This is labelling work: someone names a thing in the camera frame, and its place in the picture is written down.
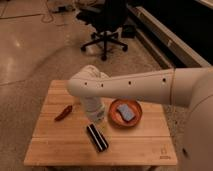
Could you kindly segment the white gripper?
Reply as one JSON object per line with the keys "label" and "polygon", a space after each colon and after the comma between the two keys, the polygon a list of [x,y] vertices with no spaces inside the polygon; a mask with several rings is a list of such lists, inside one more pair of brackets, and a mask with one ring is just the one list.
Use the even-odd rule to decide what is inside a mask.
{"label": "white gripper", "polygon": [[105,107],[101,107],[95,112],[89,112],[87,117],[91,122],[101,121],[105,117]]}

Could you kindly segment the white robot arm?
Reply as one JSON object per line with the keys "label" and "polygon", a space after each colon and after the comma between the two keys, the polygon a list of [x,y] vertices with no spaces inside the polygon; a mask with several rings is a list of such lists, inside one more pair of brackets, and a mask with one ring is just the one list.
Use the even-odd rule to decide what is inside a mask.
{"label": "white robot arm", "polygon": [[67,90],[80,98],[120,98],[186,107],[179,170],[213,171],[213,67],[109,77],[89,65],[68,80]]}

